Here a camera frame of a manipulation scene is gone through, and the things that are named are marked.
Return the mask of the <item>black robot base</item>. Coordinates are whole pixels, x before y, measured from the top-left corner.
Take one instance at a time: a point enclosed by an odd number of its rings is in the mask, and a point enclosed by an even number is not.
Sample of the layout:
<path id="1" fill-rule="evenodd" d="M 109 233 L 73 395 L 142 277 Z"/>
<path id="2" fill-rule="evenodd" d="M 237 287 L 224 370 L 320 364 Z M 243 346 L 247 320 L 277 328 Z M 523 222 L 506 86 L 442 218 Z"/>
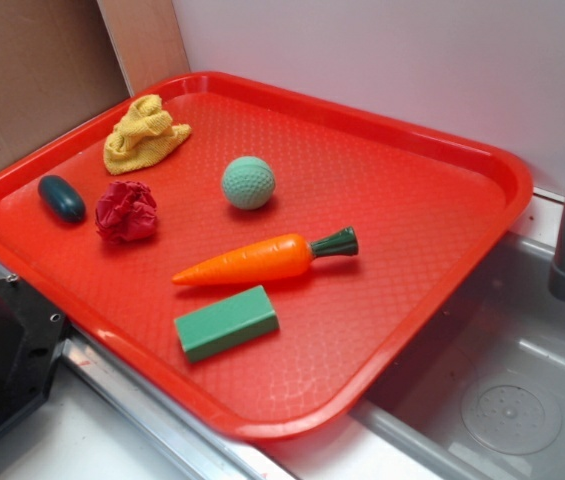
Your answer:
<path id="1" fill-rule="evenodd" d="M 23 279 L 0 279 L 0 437 L 43 405 L 69 328 Z"/>

